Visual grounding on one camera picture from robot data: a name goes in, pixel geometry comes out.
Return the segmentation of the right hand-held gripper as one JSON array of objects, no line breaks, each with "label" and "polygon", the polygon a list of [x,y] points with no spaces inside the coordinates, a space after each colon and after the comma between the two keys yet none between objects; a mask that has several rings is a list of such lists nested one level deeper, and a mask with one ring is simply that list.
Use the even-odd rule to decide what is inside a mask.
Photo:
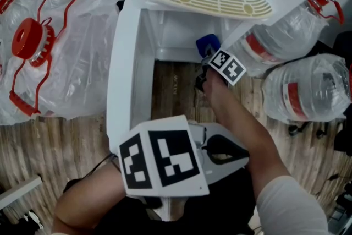
[{"label": "right hand-held gripper", "polygon": [[206,73],[209,69],[220,74],[227,86],[234,86],[246,73],[246,68],[235,55],[211,44],[204,48],[204,58],[201,64],[202,73],[195,81],[195,87],[200,91],[204,91],[203,83],[206,81]]}]

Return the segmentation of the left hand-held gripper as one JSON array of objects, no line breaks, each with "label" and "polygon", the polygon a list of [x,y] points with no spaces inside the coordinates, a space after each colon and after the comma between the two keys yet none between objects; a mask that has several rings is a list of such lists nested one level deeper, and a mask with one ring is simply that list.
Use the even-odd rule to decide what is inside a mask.
[{"label": "left hand-held gripper", "polygon": [[175,116],[142,122],[118,143],[128,196],[195,197],[249,161],[249,152],[218,123]]}]

